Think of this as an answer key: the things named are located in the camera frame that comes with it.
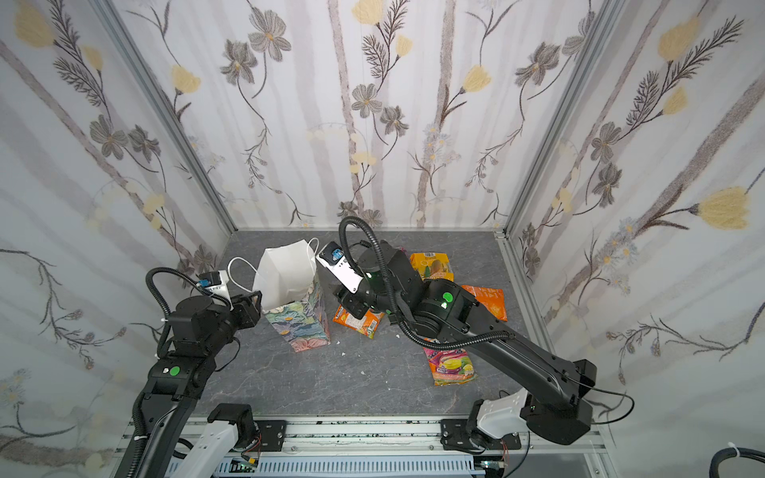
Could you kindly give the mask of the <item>floral white paper bag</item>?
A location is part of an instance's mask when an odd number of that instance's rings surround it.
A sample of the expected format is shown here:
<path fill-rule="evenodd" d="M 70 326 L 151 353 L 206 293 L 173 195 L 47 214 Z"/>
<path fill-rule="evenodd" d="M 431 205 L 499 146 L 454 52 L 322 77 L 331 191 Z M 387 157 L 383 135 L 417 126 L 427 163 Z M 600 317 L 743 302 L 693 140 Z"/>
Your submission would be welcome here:
<path fill-rule="evenodd" d="M 262 316 L 297 352 L 331 342 L 324 292 L 317 272 L 319 239 L 267 248 L 255 266 L 243 257 L 226 267 L 229 281 L 248 293 L 260 292 Z"/>

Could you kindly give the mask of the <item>orange white snack packet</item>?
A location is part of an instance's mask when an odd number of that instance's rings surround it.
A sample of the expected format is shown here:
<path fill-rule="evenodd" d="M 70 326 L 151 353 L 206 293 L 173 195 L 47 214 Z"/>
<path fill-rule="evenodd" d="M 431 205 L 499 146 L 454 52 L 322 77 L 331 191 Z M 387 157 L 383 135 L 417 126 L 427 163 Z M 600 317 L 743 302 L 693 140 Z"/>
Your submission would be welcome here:
<path fill-rule="evenodd" d="M 340 306 L 333 318 L 333 322 L 352 329 L 372 340 L 385 316 L 384 313 L 368 310 L 363 318 L 357 318 Z"/>

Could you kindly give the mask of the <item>pink Fox's candy packet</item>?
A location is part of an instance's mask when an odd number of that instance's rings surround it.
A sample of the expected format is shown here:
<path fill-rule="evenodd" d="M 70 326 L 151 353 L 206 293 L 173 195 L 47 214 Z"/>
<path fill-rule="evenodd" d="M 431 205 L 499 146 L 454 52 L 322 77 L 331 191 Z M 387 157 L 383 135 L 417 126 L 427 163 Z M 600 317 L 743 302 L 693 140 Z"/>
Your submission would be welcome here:
<path fill-rule="evenodd" d="M 436 386 L 467 384 L 475 378 L 474 365 L 466 350 L 436 351 L 424 348 Z"/>

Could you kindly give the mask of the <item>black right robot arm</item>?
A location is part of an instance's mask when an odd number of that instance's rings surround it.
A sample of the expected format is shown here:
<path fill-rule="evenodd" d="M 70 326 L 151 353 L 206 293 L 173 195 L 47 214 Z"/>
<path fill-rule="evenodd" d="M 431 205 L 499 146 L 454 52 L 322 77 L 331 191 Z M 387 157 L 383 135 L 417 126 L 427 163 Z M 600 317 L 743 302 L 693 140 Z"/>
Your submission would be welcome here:
<path fill-rule="evenodd" d="M 517 382 L 520 392 L 476 400 L 462 431 L 442 432 L 442 445 L 480 454 L 526 431 L 571 445 L 598 425 L 589 392 L 597 368 L 589 360 L 559 358 L 506 326 L 478 299 L 447 279 L 424 279 L 406 254 L 378 239 L 364 219 L 348 216 L 339 239 L 320 252 L 320 263 L 339 280 L 335 295 L 353 316 L 383 313 L 418 346 L 474 352 Z"/>

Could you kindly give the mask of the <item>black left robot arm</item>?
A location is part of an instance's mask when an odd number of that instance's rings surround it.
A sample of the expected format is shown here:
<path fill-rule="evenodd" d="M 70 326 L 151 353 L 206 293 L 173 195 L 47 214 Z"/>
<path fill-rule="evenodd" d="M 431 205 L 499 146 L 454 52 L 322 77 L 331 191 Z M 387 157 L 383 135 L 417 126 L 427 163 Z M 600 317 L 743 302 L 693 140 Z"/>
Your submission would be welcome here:
<path fill-rule="evenodd" d="M 155 284 L 155 276 L 173 275 L 197 290 L 173 309 Z M 236 334 L 255 327 L 262 313 L 262 293 L 231 299 L 201 286 L 169 267 L 155 267 L 145 284 L 163 312 L 157 361 L 131 409 L 135 431 L 118 467 L 118 477 L 163 477 L 181 432 L 210 377 L 222 370 L 218 354 L 238 341 Z"/>

